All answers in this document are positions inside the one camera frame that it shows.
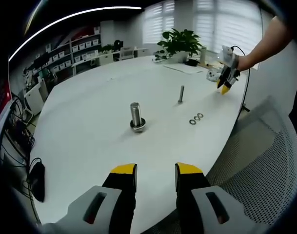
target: human arm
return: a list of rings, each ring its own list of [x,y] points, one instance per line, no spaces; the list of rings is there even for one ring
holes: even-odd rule
[[[274,17],[262,40],[250,54],[239,57],[238,70],[244,71],[282,51],[292,40],[292,34],[278,17]]]

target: window blind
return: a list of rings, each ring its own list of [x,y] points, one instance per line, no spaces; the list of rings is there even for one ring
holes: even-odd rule
[[[145,9],[143,44],[155,44],[164,31],[174,27],[174,0],[155,4]]]
[[[261,13],[254,2],[195,0],[194,6],[194,31],[208,50],[218,53],[222,45],[237,45],[248,54],[262,39]],[[237,48],[234,51],[242,55]]]

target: mesh chair back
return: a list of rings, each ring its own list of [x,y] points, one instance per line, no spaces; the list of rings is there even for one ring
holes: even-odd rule
[[[290,205],[297,194],[297,135],[271,97],[237,122],[207,179],[255,222],[272,225]]]

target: metal rod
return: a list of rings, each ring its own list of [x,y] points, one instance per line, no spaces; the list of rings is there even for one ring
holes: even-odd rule
[[[140,126],[142,124],[142,118],[140,116],[139,104],[137,102],[133,102],[131,103],[130,108],[134,126]]]
[[[183,94],[184,94],[184,85],[181,86],[181,92],[179,94],[178,103],[182,103],[183,102]]]

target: paper sheet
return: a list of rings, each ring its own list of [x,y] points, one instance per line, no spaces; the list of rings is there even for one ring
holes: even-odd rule
[[[174,69],[174,70],[183,72],[183,73],[186,73],[186,74],[196,74],[196,73],[199,73],[199,72],[207,72],[208,71],[208,69],[203,68],[203,67],[199,67],[199,66],[192,67],[192,66],[185,65],[183,63],[164,64],[163,66],[167,67],[167,68],[170,68],[170,69]]]

